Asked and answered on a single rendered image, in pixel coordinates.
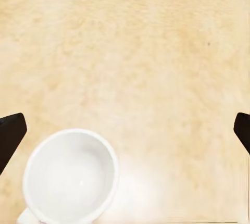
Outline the coffee cup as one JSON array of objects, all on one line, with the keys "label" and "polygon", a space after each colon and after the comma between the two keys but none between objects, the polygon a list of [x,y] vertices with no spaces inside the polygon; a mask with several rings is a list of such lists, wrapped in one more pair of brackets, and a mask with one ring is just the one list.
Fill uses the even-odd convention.
[{"label": "coffee cup", "polygon": [[17,224],[91,224],[109,208],[119,183],[117,154],[103,136],[83,128],[55,132],[25,164],[27,208]]}]

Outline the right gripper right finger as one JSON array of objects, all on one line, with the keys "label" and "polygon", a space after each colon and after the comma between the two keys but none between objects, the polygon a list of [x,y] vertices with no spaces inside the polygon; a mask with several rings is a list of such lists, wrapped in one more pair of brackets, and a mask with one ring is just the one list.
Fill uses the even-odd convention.
[{"label": "right gripper right finger", "polygon": [[250,115],[237,113],[233,131],[250,154]]}]

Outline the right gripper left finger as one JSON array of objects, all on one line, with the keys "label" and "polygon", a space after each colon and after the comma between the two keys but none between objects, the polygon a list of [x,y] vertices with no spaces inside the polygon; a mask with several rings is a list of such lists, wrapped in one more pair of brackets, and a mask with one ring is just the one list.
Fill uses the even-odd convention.
[{"label": "right gripper left finger", "polygon": [[0,175],[27,133],[22,113],[0,118]]}]

